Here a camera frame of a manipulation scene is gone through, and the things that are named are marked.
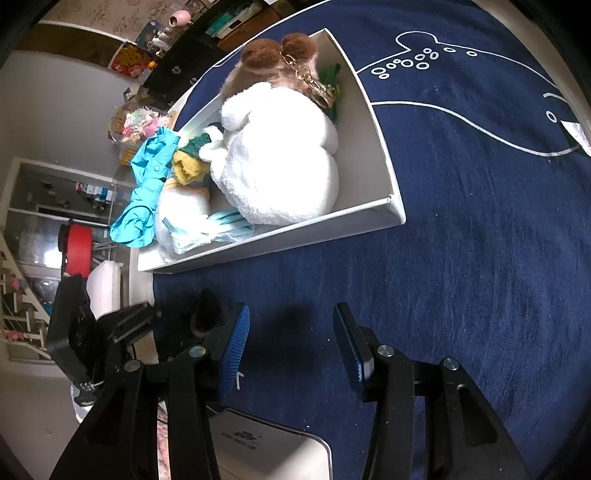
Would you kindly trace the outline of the teal satin cloth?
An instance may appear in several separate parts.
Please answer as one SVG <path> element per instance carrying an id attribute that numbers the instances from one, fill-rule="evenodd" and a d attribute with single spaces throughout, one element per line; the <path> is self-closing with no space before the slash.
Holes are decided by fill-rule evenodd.
<path id="1" fill-rule="evenodd" d="M 146 139 L 130 162 L 136 188 L 128 205 L 110 227 L 110 239 L 129 248 L 143 248 L 155 237 L 156 209 L 164 183 L 171 175 L 179 137 L 165 127 Z"/>

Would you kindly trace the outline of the white bear plush blue overalls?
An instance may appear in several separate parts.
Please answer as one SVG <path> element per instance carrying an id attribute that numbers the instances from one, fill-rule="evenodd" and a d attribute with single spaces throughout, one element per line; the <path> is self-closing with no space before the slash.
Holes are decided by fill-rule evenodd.
<path id="1" fill-rule="evenodd" d="M 158 251 L 165 263 L 194 248 L 211 244 L 209 210 L 211 191 L 206 183 L 182 185 L 173 177 L 165 181 L 155 221 Z"/>

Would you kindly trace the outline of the green white sock plush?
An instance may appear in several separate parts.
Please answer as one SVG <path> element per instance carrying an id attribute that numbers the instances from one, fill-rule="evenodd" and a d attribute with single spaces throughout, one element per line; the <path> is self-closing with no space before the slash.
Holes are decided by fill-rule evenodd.
<path id="1" fill-rule="evenodd" d="M 221 130 L 215 125 L 208 126 L 173 154 L 174 179 L 183 186 L 207 185 L 211 179 L 211 167 L 221 167 L 227 156 Z"/>

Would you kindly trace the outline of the brown white dog plush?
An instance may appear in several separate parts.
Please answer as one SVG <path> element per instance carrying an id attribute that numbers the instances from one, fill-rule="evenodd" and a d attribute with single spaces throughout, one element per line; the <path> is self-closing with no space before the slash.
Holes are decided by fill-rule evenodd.
<path id="1" fill-rule="evenodd" d="M 199 158 L 249 223 L 286 226 L 332 211 L 339 194 L 335 124 L 322 111 L 318 46 L 307 34 L 253 40 L 221 87 L 219 124 Z"/>

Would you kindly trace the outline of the light blue satin pouch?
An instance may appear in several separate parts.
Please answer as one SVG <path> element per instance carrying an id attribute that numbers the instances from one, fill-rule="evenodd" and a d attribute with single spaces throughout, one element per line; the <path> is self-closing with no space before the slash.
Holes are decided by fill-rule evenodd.
<path id="1" fill-rule="evenodd" d="M 252 238 L 256 228 L 238 212 L 226 210 L 209 215 L 201 233 L 212 242 L 235 243 Z"/>

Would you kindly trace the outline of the black sock with pink band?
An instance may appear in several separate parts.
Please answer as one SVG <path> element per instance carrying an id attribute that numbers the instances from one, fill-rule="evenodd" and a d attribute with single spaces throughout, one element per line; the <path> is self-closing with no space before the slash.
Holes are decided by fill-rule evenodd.
<path id="1" fill-rule="evenodd" d="M 211 289 L 202 289 L 197 295 L 197 306 L 190 320 L 192 334 L 197 338 L 205 338 L 211 330 L 221 326 L 222 321 L 221 301 Z"/>

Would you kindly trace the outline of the white sofa cushion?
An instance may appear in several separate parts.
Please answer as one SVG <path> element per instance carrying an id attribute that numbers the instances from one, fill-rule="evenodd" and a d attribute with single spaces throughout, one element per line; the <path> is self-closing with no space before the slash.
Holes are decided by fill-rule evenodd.
<path id="1" fill-rule="evenodd" d="M 94 268 L 86 281 L 90 309 L 96 319 L 121 307 L 121 265 L 107 260 Z"/>

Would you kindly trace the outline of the red round stool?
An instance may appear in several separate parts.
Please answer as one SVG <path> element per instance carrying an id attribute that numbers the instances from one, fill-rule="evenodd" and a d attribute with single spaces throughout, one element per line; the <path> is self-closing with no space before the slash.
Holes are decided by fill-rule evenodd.
<path id="1" fill-rule="evenodd" d="M 88 226 L 64 224 L 58 233 L 58 251 L 61 253 L 63 275 L 80 275 L 87 279 L 92 268 L 93 233 Z"/>

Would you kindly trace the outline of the navy blue whale blanket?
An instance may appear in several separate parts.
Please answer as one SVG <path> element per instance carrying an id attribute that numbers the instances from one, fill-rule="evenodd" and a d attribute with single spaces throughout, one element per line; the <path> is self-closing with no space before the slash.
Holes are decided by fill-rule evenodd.
<path id="1" fill-rule="evenodd" d="M 269 31 L 328 29 L 375 107 L 405 224 L 154 279 L 171 321 L 211 290 L 252 327 L 239 410 L 318 435 L 356 479 L 374 409 L 349 387 L 339 302 L 408 357 L 456 358 L 533 478 L 590 411 L 590 159 L 543 67 L 470 1 L 328 1 Z"/>

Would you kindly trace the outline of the white cardboard box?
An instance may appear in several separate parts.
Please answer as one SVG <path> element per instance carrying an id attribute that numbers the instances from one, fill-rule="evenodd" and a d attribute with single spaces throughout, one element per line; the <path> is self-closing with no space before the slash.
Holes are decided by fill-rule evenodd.
<path id="1" fill-rule="evenodd" d="M 318 45 L 318 66 L 342 66 L 338 82 L 337 129 L 339 195 L 332 212 L 291 226 L 257 226 L 242 242 L 212 242 L 181 255 L 168 254 L 156 242 L 132 251 L 137 270 L 158 274 L 189 271 L 365 234 L 406 222 L 406 212 L 388 146 L 358 74 L 338 40 L 322 29 L 311 34 Z"/>

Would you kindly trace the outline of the glass dome with rose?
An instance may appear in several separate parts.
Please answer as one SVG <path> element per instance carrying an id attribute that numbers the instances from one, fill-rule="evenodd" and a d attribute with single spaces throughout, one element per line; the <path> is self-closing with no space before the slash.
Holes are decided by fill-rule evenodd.
<path id="1" fill-rule="evenodd" d="M 160 112 L 130 101 L 111 117 L 107 135 L 119 150 L 119 163 L 129 165 L 143 142 L 156 135 L 160 127 L 172 129 L 176 111 Z"/>

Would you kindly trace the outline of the red gold festive box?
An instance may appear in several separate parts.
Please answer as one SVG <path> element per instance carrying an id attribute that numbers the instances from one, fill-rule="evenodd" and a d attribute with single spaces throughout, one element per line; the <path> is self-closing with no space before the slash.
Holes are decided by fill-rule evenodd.
<path id="1" fill-rule="evenodd" d="M 155 57 L 129 42 L 123 42 L 111 58 L 108 69 L 142 83 L 156 66 Z"/>

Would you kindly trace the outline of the pink round vase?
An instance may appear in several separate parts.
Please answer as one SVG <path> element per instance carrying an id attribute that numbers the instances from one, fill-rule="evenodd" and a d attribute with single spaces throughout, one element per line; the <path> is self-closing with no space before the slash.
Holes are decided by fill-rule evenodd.
<path id="1" fill-rule="evenodd" d="M 184 28 L 190 24 L 191 17 L 190 11 L 184 9 L 176 10 L 170 15 L 168 25 L 171 28 Z"/>

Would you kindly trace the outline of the black tv cabinet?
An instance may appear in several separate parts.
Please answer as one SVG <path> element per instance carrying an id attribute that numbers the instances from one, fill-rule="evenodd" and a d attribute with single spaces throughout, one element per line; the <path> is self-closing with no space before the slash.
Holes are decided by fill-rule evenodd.
<path id="1" fill-rule="evenodd" d="M 318 1 L 217 1 L 193 20 L 142 85 L 148 104 L 165 111 L 206 71 L 256 38 L 281 38 L 280 27 Z"/>

